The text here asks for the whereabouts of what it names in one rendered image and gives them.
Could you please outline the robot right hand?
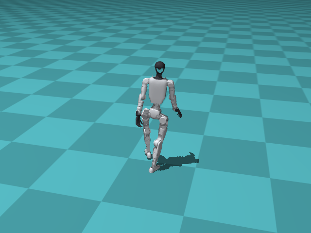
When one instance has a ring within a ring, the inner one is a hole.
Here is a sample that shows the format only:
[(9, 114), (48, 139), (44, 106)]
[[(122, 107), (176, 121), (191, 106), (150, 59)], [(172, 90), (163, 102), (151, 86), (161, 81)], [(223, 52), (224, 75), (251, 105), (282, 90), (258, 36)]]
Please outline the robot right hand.
[[(182, 117), (182, 114), (181, 114), (179, 108), (178, 108), (178, 109), (176, 108), (175, 111), (178, 112), (178, 114), (179, 114), (179, 116), (180, 116), (180, 118), (181, 118), (181, 117)], [(178, 115), (178, 114), (177, 114), (177, 115)]]

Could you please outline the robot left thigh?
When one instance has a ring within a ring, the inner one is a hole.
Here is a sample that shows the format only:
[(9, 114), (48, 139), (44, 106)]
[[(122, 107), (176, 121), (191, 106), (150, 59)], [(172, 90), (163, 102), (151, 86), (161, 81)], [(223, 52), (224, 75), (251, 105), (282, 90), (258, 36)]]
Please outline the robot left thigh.
[(141, 117), (142, 117), (142, 121), (143, 121), (143, 128), (145, 128), (146, 131), (146, 135), (149, 135), (151, 130), (149, 128), (149, 120), (150, 118), (148, 117), (149, 114), (149, 109), (144, 108), (142, 113), (141, 113)]

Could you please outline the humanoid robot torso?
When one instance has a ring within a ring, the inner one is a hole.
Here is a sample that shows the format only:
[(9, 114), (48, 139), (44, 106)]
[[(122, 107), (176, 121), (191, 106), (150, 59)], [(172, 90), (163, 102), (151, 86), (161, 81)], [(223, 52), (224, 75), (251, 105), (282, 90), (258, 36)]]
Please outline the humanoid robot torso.
[(162, 80), (156, 80), (153, 76), (149, 80), (149, 98), (152, 107), (149, 110), (148, 117), (152, 119), (158, 119), (161, 113), (160, 104), (163, 103), (163, 100), (166, 97), (167, 91), (167, 79), (166, 77)]

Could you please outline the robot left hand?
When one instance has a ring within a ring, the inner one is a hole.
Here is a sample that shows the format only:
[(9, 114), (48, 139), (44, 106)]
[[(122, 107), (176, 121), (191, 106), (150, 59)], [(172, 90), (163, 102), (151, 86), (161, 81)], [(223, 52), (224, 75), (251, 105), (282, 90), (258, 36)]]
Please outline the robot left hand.
[(141, 116), (141, 115), (138, 114), (138, 111), (136, 111), (136, 116), (137, 116), (137, 117), (136, 117), (136, 125), (139, 126), (139, 127), (142, 127), (142, 126), (140, 125), (140, 123), (141, 123), (141, 124), (143, 124), (143, 123), (142, 123), (141, 120), (140, 120), (140, 116)]

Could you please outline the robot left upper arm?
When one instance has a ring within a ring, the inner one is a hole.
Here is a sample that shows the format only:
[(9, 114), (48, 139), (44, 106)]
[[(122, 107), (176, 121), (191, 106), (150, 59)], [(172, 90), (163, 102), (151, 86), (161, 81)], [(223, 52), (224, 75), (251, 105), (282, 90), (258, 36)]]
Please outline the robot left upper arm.
[(144, 78), (142, 81), (142, 87), (141, 87), (141, 100), (146, 99), (146, 91), (147, 91), (147, 84), (149, 83), (150, 78)]

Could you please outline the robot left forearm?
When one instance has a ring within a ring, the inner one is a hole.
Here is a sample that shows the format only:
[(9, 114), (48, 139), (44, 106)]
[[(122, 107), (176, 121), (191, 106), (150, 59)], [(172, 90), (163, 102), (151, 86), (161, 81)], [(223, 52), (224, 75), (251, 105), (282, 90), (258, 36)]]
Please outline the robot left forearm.
[(139, 95), (139, 98), (138, 98), (138, 107), (137, 107), (137, 111), (138, 111), (138, 114), (141, 115), (141, 111), (142, 111), (142, 108), (143, 108), (143, 104), (144, 104), (144, 101), (141, 100), (141, 94)]

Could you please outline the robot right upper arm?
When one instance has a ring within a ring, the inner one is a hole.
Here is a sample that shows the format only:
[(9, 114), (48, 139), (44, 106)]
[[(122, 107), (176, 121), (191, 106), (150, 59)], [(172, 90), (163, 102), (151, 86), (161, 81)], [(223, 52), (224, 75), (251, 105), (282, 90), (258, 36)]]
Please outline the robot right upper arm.
[(169, 99), (174, 100), (174, 96), (175, 96), (174, 81), (167, 80), (167, 86), (169, 87)]

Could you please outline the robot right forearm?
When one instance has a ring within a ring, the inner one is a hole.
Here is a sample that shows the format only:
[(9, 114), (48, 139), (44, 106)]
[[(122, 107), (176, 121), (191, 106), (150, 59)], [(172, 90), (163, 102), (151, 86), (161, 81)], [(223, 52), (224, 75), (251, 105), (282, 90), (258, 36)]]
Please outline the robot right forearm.
[(175, 111), (175, 109), (177, 108), (176, 95), (174, 96), (174, 100), (171, 101), (171, 104), (172, 104), (173, 110)]

